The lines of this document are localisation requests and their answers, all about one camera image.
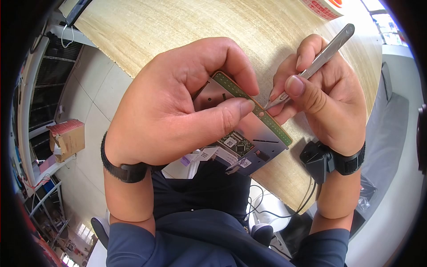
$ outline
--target navy blue shirt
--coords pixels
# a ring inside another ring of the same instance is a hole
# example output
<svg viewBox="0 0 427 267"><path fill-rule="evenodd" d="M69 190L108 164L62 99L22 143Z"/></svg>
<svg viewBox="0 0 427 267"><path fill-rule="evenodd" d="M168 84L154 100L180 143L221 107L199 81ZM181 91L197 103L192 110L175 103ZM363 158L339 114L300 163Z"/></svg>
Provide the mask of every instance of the navy blue shirt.
<svg viewBox="0 0 427 267"><path fill-rule="evenodd" d="M107 266L248 267L344 266L350 232L321 231L306 237L287 261L255 241L231 215L202 209L156 221L156 237L128 223L110 226Z"/></svg>

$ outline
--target wrist strap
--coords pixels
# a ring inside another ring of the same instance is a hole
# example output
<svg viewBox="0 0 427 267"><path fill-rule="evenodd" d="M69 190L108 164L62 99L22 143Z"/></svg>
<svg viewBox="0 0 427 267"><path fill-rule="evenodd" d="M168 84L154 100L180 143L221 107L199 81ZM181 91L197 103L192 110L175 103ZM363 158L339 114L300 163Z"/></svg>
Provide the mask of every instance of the wrist strap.
<svg viewBox="0 0 427 267"><path fill-rule="evenodd" d="M114 177L117 177L120 181L125 183L136 183L142 181L144 179L147 169L149 167L148 164L140 162L138 164L122 164L120 167L114 166L107 159L105 155L105 137L107 136L107 132L104 134L104 138L101 143L101 159L102 164L105 169Z"/></svg>
<svg viewBox="0 0 427 267"><path fill-rule="evenodd" d="M316 143L310 141L299 158L314 181L321 185L326 181L327 172L337 170L341 175L357 172L365 160L365 146L366 142L356 154L346 157L324 145L321 141Z"/></svg>

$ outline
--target finger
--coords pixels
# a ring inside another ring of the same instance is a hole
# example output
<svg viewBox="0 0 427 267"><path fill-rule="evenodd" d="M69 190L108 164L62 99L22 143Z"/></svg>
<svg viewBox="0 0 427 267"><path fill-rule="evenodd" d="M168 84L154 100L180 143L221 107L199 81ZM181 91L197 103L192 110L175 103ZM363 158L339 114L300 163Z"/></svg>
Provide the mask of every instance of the finger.
<svg viewBox="0 0 427 267"><path fill-rule="evenodd" d="M339 131L346 114L321 88L297 75L288 78L286 93L304 112L311 114L328 131Z"/></svg>
<svg viewBox="0 0 427 267"><path fill-rule="evenodd" d="M296 69L300 72L306 70L327 44L326 40L318 34L311 34L302 40L296 51L298 56Z"/></svg>
<svg viewBox="0 0 427 267"><path fill-rule="evenodd" d="M169 50L160 55L179 83L194 93L221 69L234 77L239 87L249 95L257 95L259 87L255 71L243 50L230 38L205 38Z"/></svg>
<svg viewBox="0 0 427 267"><path fill-rule="evenodd" d="M252 100L236 97L228 99L218 106L204 109L186 115L185 144L190 148L197 149L214 143L226 136L240 122L240 120L254 110L255 103Z"/></svg>
<svg viewBox="0 0 427 267"><path fill-rule="evenodd" d="M296 60L297 55L290 54L277 68L277 72L273 76L273 89L270 92L270 101L275 100L281 93L283 93L283 91L285 91L285 82L289 76L299 73L295 69Z"/></svg>
<svg viewBox="0 0 427 267"><path fill-rule="evenodd" d="M283 109L284 106L285 106L285 102L277 104L277 105L275 105L275 106L267 109L268 114L270 114L271 116L274 117L274 116L276 116L277 114L279 114L282 111L282 109Z"/></svg>
<svg viewBox="0 0 427 267"><path fill-rule="evenodd" d="M283 123L287 122L288 119L295 116L298 112L300 112L300 108L295 102L286 103L286 106L283 107L281 112L274 116L274 119L282 125Z"/></svg>

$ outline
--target window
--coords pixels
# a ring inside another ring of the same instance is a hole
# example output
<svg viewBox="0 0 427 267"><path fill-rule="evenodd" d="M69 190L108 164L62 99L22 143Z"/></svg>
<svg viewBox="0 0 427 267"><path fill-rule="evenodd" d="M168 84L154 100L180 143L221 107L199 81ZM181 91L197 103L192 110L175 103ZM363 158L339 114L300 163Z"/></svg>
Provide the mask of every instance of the window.
<svg viewBox="0 0 427 267"><path fill-rule="evenodd" d="M80 267L77 263L75 263L71 258L69 258L65 253L62 256L62 261L68 266L68 267Z"/></svg>
<svg viewBox="0 0 427 267"><path fill-rule="evenodd" d="M80 224L80 227L78 229L79 231L77 232L77 235L80 236L84 242L90 245L92 242L92 235L94 234L94 232L92 231L92 227L88 228L82 223Z"/></svg>
<svg viewBox="0 0 427 267"><path fill-rule="evenodd" d="M377 25L383 44L408 46L396 23L378 0L362 0L362 3L369 11L375 25Z"/></svg>

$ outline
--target right hand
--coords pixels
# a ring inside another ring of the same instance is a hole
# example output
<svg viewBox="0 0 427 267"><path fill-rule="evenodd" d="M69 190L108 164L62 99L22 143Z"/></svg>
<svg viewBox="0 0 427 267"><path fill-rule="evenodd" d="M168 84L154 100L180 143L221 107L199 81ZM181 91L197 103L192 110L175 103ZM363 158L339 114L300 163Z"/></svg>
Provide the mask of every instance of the right hand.
<svg viewBox="0 0 427 267"><path fill-rule="evenodd" d="M327 45L317 34L306 37L279 66L273 77L270 101L283 91L292 99L268 109L283 124L303 111L317 138L343 156L357 153L365 142L365 96L353 69L340 53L308 80L297 76Z"/></svg>

